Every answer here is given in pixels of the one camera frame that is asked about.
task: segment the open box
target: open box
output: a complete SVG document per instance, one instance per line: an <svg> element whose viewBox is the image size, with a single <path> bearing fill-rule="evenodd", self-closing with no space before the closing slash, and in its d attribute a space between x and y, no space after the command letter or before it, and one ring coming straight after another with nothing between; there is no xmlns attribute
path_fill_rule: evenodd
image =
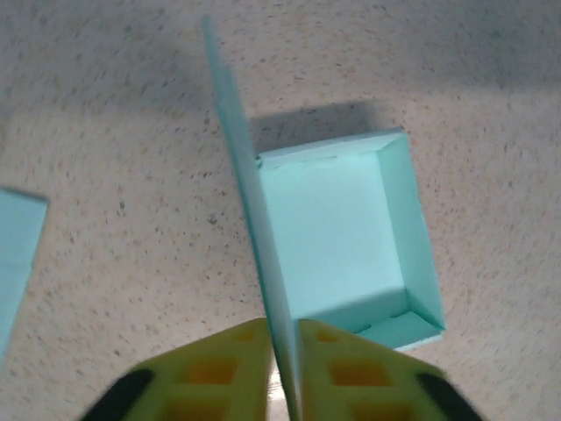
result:
<svg viewBox="0 0 561 421"><path fill-rule="evenodd" d="M392 348L439 338L442 297L407 135L372 132L256 155L207 18L203 31L285 390L297 388L298 319Z"/></svg>

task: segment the speckled countertop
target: speckled countertop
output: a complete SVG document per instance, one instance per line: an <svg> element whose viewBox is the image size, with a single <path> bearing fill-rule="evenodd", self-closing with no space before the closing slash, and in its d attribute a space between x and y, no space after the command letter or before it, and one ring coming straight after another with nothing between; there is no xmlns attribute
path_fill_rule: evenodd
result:
<svg viewBox="0 0 561 421"><path fill-rule="evenodd" d="M131 364L263 314L207 12L259 148L404 125L449 323L413 354L490 419L561 419L556 0L6 0L0 183L51 204L0 417L74 419Z"/></svg>

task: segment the countertop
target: countertop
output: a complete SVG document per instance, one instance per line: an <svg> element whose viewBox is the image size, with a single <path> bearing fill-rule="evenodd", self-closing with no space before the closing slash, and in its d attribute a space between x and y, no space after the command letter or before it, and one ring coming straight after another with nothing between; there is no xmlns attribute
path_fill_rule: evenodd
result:
<svg viewBox="0 0 561 421"><path fill-rule="evenodd" d="M489 419L560 419L560 11L6 0L0 183L50 205L0 418L75 419L135 362L263 315L210 13L258 148L404 126L448 321L411 353Z"/></svg>

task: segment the light blue cardboard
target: light blue cardboard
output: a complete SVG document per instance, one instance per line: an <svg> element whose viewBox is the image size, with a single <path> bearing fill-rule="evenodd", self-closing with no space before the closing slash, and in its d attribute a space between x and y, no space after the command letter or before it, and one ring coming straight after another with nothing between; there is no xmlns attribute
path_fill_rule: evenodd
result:
<svg viewBox="0 0 561 421"><path fill-rule="evenodd" d="M46 201L0 189L0 360L32 272Z"/></svg>
<svg viewBox="0 0 561 421"><path fill-rule="evenodd" d="M438 339L442 297L407 135L365 133L256 156L208 18L202 26L288 402L298 402L301 318L392 348Z"/></svg>

